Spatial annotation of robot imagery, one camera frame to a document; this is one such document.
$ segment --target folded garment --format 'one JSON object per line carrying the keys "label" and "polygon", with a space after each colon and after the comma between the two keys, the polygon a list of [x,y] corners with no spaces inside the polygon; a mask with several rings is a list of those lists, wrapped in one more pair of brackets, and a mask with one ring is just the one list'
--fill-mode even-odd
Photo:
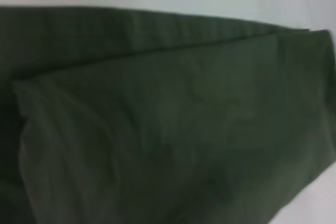
{"label": "folded garment", "polygon": [[336,159],[327,31],[99,8],[0,24],[17,223],[21,175],[37,223],[267,223]]}

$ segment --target dark green fabric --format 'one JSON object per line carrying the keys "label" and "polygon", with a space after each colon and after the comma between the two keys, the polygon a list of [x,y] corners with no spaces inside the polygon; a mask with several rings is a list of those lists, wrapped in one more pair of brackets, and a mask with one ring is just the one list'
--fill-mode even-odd
{"label": "dark green fabric", "polygon": [[[70,68],[17,86],[35,127],[21,159],[41,223],[267,223],[335,159],[326,31],[103,8],[0,8],[0,28],[0,187],[22,200],[0,199],[17,223],[31,217],[10,81],[56,69]],[[42,181],[46,164],[55,180]]]}

